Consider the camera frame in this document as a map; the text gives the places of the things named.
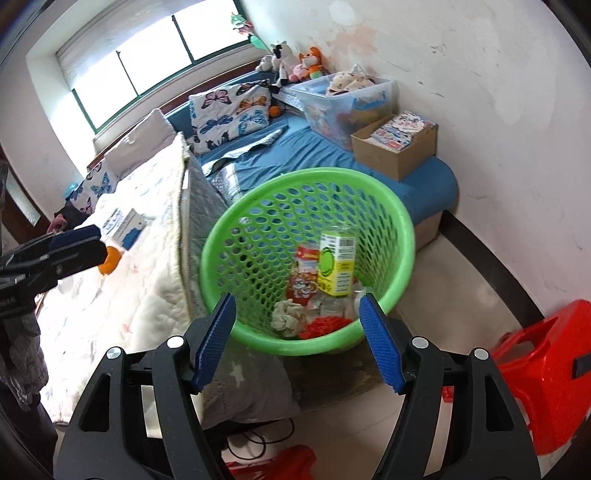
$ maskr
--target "small basketball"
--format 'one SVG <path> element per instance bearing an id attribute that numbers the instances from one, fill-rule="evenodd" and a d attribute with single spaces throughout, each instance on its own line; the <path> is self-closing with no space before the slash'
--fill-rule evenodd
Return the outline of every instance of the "small basketball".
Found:
<path id="1" fill-rule="evenodd" d="M 269 116 L 271 118 L 277 118 L 283 114 L 283 110 L 281 110 L 277 105 L 273 105 L 269 107 Z"/>

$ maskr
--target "window frame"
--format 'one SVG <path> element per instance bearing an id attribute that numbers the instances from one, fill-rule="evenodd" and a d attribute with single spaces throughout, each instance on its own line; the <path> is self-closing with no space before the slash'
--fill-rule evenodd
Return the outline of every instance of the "window frame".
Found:
<path id="1" fill-rule="evenodd" d="M 242 6 L 242 2 L 241 0 L 232 0 L 234 3 L 234 6 L 236 7 L 236 10 L 238 12 L 238 14 L 242 15 L 244 18 L 246 18 L 246 12 L 244 10 L 244 7 Z M 145 98 L 146 96 L 150 95 L 152 92 L 158 90 L 160 87 L 162 87 L 164 84 L 168 83 L 169 81 L 176 79 L 182 75 L 184 75 L 185 73 L 187 73 L 189 70 L 191 70 L 192 68 L 208 61 L 211 60 L 212 58 L 217 57 L 218 55 L 222 55 L 224 53 L 227 53 L 229 51 L 232 51 L 236 48 L 240 48 L 243 47 L 245 45 L 250 44 L 250 40 L 247 38 L 246 40 L 243 40 L 239 43 L 235 43 L 233 45 L 229 45 L 227 47 L 224 47 L 218 51 L 212 52 L 209 55 L 205 55 L 204 57 L 201 57 L 199 59 L 195 59 L 193 57 L 193 54 L 191 53 L 191 50 L 189 49 L 189 45 L 187 44 L 187 41 L 185 40 L 184 36 L 183 36 L 183 32 L 181 31 L 180 27 L 178 26 L 178 22 L 175 18 L 174 15 L 172 15 L 171 17 L 172 22 L 174 23 L 174 26 L 177 29 L 177 32 L 181 38 L 181 41 L 183 43 L 183 46 L 185 48 L 185 50 L 187 51 L 187 54 L 189 55 L 189 60 L 191 61 L 191 63 L 189 65 L 187 65 L 185 68 L 173 73 L 172 75 L 169 75 L 168 77 L 166 77 L 164 80 L 161 80 L 160 82 L 158 82 L 156 85 L 154 85 L 153 87 L 150 87 L 148 90 L 146 90 L 144 93 L 139 93 L 137 94 L 137 96 L 131 100 L 129 103 L 127 103 L 126 105 L 124 105 L 122 108 L 120 108 L 118 111 L 116 111 L 112 116 L 110 116 L 102 125 L 99 125 L 98 127 L 94 124 L 94 122 L 92 121 L 92 119 L 90 118 L 90 115 L 88 114 L 88 112 L 86 111 L 86 108 L 84 107 L 84 104 L 82 104 L 82 100 L 80 99 L 78 93 L 76 92 L 76 89 L 73 88 L 72 89 L 72 95 L 74 96 L 74 99 L 76 100 L 76 103 L 78 104 L 78 107 L 80 107 L 80 110 L 82 110 L 82 114 L 84 115 L 84 117 L 86 118 L 86 121 L 88 122 L 88 124 L 90 125 L 92 131 L 94 132 L 95 135 L 99 135 L 101 132 L 103 132 L 104 130 L 107 129 L 107 127 L 114 121 L 116 120 L 118 117 L 120 117 L 123 113 L 125 113 L 127 110 L 129 110 L 132 106 L 134 106 L 136 103 L 138 103 L 139 101 L 141 101 L 143 98 Z M 121 65 L 123 66 L 124 70 L 125 70 L 125 74 L 127 74 L 127 70 L 125 69 L 125 65 L 123 64 L 123 62 L 121 62 Z M 134 90 L 137 92 L 134 83 L 131 81 L 131 79 L 129 79 L 129 82 L 131 83 L 131 85 L 133 86 Z"/>

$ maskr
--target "stuffed animal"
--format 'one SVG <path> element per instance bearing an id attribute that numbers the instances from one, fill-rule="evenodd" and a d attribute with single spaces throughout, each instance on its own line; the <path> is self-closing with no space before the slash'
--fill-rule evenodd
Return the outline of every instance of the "stuffed animal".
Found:
<path id="1" fill-rule="evenodd" d="M 359 73 L 356 67 L 349 72 L 336 73 L 326 89 L 326 95 L 339 95 L 341 93 L 354 92 L 366 87 L 375 85 L 375 82 L 365 76 L 364 73 Z"/>
<path id="2" fill-rule="evenodd" d="M 308 80 L 310 78 L 310 71 L 308 70 L 308 68 L 299 63 L 298 65 L 296 65 L 294 67 L 294 71 L 293 73 L 290 75 L 290 81 L 291 82 L 303 82 L 305 80 Z"/>
<path id="3" fill-rule="evenodd" d="M 322 56 L 318 47 L 310 47 L 310 53 L 299 55 L 301 64 L 310 71 L 310 78 L 316 79 L 324 75 Z"/>
<path id="4" fill-rule="evenodd" d="M 255 70 L 258 72 L 269 72 L 273 68 L 272 58 L 273 55 L 265 55 L 261 58 L 261 62 L 255 67 Z"/>
<path id="5" fill-rule="evenodd" d="M 271 59 L 273 72 L 279 74 L 275 86 L 287 85 L 290 75 L 293 74 L 294 67 L 299 64 L 299 61 L 286 41 L 271 44 L 271 48 L 273 49 L 273 58 Z"/>

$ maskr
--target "white wall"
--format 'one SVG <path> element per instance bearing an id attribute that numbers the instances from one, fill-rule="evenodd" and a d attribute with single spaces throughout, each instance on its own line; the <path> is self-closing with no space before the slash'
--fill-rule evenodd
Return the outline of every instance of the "white wall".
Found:
<path id="1" fill-rule="evenodd" d="M 82 179 L 80 171 L 95 150 L 100 151 L 166 101 L 264 54 L 243 47 L 197 66 L 147 96 L 93 139 L 52 51 L 112 1 L 54 1 L 21 37 L 0 71 L 0 144 L 24 187 L 49 218 L 63 206 L 64 189 Z"/>
<path id="2" fill-rule="evenodd" d="M 540 0 L 243 4 L 267 43 L 396 79 L 440 124 L 459 219 L 544 313 L 591 299 L 591 69 Z"/>

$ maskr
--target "curtain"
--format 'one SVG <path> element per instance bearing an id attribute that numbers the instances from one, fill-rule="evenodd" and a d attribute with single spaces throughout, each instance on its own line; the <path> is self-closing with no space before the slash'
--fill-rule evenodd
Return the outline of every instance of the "curtain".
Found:
<path id="1" fill-rule="evenodd" d="M 74 88 L 77 79 L 137 32 L 200 1 L 116 0 L 57 52 L 66 83 Z"/>

